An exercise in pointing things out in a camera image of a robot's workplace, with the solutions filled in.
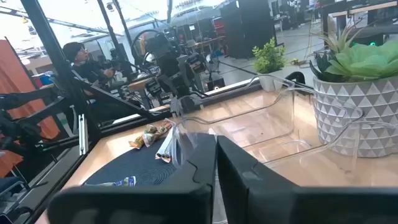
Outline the black cabinet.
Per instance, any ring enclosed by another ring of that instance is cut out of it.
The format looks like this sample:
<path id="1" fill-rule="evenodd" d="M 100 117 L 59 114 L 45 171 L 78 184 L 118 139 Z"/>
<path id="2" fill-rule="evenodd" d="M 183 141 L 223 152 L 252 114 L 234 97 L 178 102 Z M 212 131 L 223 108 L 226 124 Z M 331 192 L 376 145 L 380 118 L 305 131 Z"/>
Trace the black cabinet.
<path id="1" fill-rule="evenodd" d="M 220 7 L 229 56 L 252 58 L 274 36 L 268 0 L 230 0 Z"/>

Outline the light blue granola bar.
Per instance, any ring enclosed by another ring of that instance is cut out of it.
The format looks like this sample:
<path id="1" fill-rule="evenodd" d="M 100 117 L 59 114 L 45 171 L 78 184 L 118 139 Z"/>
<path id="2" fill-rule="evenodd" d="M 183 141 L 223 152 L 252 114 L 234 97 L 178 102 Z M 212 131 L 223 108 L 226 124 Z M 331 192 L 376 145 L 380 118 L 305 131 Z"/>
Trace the light blue granola bar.
<path id="1" fill-rule="evenodd" d="M 106 182 L 106 183 L 101 183 L 98 184 L 98 186 L 135 186 L 136 185 L 136 177 L 131 176 L 131 177 L 125 177 L 123 180 L 119 180 L 117 182 Z"/>

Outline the round dark mat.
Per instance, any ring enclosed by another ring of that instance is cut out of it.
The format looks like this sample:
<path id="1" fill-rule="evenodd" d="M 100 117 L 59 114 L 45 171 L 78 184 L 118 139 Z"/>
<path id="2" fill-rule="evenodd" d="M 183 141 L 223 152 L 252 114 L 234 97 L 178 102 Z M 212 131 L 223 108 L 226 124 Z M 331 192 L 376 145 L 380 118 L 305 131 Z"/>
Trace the round dark mat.
<path id="1" fill-rule="evenodd" d="M 193 181 L 197 168 L 191 163 L 177 169 L 174 165 L 155 158 L 164 140 L 161 138 L 150 147 L 125 152 L 97 170 L 84 184 L 116 183 L 126 177 L 135 177 L 137 186 L 183 185 Z"/>

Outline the white green granola bar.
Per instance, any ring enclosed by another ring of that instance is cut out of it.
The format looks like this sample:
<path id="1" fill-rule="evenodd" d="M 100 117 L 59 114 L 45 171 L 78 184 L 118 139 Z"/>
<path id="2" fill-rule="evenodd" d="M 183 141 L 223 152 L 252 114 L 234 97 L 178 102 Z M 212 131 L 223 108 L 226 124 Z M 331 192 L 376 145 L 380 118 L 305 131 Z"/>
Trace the white green granola bar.
<path id="1" fill-rule="evenodd" d="M 174 135 L 173 135 L 174 127 L 170 129 L 163 143 L 159 147 L 159 150 L 155 154 L 156 159 L 161 159 L 166 163 L 170 163 L 172 158 L 172 146 L 174 143 Z"/>

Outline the small green plant white pot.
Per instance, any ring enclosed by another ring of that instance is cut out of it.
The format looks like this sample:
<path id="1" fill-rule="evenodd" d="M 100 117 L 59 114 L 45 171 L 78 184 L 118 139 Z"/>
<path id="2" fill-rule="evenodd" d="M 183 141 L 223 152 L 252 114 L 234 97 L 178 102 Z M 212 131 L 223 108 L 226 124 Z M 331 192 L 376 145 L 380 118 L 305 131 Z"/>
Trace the small green plant white pot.
<path id="1" fill-rule="evenodd" d="M 285 48 L 278 47 L 275 38 L 272 37 L 262 47 L 254 46 L 252 49 L 255 61 L 253 67 L 259 76 L 259 82 L 263 90 L 273 92 L 281 89 L 282 84 L 271 73 L 282 70 L 285 67 Z"/>

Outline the person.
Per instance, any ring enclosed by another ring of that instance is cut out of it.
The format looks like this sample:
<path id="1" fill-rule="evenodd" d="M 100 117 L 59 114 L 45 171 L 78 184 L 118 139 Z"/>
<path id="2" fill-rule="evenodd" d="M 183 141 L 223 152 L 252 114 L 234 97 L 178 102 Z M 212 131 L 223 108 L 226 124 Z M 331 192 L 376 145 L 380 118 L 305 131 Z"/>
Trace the person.
<path id="1" fill-rule="evenodd" d="M 98 88 L 104 88 L 114 77 L 113 67 L 103 67 L 99 62 L 90 59 L 90 54 L 82 43 L 69 42 L 63 46 L 63 52 L 73 64 L 74 71 Z"/>

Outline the silver bracket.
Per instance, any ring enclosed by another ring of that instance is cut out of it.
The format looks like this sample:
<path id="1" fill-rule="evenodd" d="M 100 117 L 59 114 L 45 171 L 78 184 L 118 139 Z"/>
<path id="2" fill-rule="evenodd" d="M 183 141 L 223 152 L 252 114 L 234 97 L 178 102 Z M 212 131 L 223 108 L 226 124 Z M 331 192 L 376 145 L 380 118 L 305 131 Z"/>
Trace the silver bracket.
<path id="1" fill-rule="evenodd" d="M 84 114 L 78 116 L 79 153 L 85 155 L 88 150 L 88 127 Z"/>

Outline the round wooden stool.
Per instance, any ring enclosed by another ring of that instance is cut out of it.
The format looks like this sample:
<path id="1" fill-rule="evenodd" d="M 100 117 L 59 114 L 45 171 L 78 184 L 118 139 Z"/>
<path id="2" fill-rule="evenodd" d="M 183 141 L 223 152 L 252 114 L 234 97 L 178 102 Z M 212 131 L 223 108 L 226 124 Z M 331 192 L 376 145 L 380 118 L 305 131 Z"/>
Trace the round wooden stool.
<path id="1" fill-rule="evenodd" d="M 138 93 L 144 108 L 147 110 L 153 108 L 152 101 L 146 93 L 146 83 L 149 81 L 151 81 L 151 78 L 143 78 L 142 80 L 134 81 L 128 85 L 129 91 Z"/>

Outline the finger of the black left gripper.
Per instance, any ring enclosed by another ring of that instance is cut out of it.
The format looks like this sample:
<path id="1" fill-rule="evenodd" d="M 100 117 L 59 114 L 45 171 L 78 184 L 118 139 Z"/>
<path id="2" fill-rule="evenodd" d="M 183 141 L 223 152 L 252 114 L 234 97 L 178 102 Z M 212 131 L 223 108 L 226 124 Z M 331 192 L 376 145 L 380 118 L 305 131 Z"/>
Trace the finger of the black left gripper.
<path id="1" fill-rule="evenodd" d="M 186 113 L 191 113 L 200 109 L 200 105 L 204 102 L 204 98 L 198 95 L 190 95 L 186 97 Z"/>
<path id="2" fill-rule="evenodd" d="M 184 117 L 188 113 L 188 96 L 172 98 L 170 111 L 174 117 Z"/>

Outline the orange partition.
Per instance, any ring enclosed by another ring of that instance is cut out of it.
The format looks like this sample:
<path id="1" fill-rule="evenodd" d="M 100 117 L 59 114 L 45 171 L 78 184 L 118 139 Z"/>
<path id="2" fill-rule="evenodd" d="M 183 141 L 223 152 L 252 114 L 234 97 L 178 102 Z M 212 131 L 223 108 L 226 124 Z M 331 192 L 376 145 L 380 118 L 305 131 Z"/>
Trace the orange partition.
<path id="1" fill-rule="evenodd" d="M 36 87 L 26 74 L 23 64 L 15 55 L 10 43 L 0 39 L 0 93 L 19 93 L 34 91 Z M 12 118 L 24 118 L 45 107 L 43 100 L 35 100 L 19 108 L 9 110 Z M 24 157 L 6 150 L 0 158 L 0 177 L 11 175 L 11 166 L 15 165 L 28 180 L 36 177 L 52 160 L 51 155 Z"/>

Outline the black clamp knob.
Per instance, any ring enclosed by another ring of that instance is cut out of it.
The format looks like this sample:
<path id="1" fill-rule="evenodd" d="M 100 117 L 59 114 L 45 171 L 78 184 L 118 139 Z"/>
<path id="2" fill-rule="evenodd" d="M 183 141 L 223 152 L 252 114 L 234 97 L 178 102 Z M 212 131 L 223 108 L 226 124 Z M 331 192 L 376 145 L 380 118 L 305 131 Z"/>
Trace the black clamp knob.
<path id="1" fill-rule="evenodd" d="M 291 74 L 287 75 L 285 79 L 303 85 L 306 84 L 305 76 L 302 72 L 292 72 Z"/>

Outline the black device green light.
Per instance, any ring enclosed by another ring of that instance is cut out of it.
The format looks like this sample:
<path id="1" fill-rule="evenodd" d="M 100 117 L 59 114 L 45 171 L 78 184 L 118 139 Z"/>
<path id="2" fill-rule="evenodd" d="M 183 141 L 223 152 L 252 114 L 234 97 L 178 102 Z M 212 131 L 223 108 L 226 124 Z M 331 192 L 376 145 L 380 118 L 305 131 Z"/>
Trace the black device green light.
<path id="1" fill-rule="evenodd" d="M 362 27 L 354 28 L 348 35 L 353 40 L 351 45 L 376 45 L 380 46 L 384 43 L 384 31 L 382 27 Z"/>

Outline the blue orange granola bar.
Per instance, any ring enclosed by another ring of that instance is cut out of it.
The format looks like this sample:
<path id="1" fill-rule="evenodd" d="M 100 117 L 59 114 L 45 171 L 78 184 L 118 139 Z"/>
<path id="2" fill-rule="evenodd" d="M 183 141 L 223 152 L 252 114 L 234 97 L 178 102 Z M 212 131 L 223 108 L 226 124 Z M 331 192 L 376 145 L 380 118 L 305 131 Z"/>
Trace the blue orange granola bar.
<path id="1" fill-rule="evenodd" d="M 145 131 L 135 138 L 133 141 L 129 141 L 129 145 L 133 149 L 141 149 L 143 146 L 151 146 L 158 138 L 167 133 L 172 127 L 172 123 L 168 120 L 162 122 L 160 126 L 148 125 Z"/>

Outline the succulent in patterned pot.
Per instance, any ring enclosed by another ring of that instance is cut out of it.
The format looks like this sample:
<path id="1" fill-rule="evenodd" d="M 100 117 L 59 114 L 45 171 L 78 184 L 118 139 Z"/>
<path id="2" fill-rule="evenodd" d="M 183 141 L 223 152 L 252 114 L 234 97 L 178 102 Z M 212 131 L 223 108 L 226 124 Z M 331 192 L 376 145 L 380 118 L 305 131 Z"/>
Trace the succulent in patterned pot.
<path id="1" fill-rule="evenodd" d="M 316 34 L 328 47 L 310 64 L 318 135 L 323 144 L 337 140 L 332 150 L 352 156 L 349 124 L 360 121 L 359 157 L 398 154 L 398 39 L 360 44 L 355 38 L 362 32 L 347 26 L 339 35 Z"/>

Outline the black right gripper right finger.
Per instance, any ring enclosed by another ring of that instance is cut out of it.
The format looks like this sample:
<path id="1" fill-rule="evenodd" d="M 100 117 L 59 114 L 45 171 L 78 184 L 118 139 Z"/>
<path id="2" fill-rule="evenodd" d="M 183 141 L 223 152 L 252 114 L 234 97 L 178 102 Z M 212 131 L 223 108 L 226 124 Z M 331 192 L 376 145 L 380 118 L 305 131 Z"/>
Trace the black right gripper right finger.
<path id="1" fill-rule="evenodd" d="M 301 187 L 225 136 L 217 151 L 228 224 L 398 224 L 398 188 Z"/>

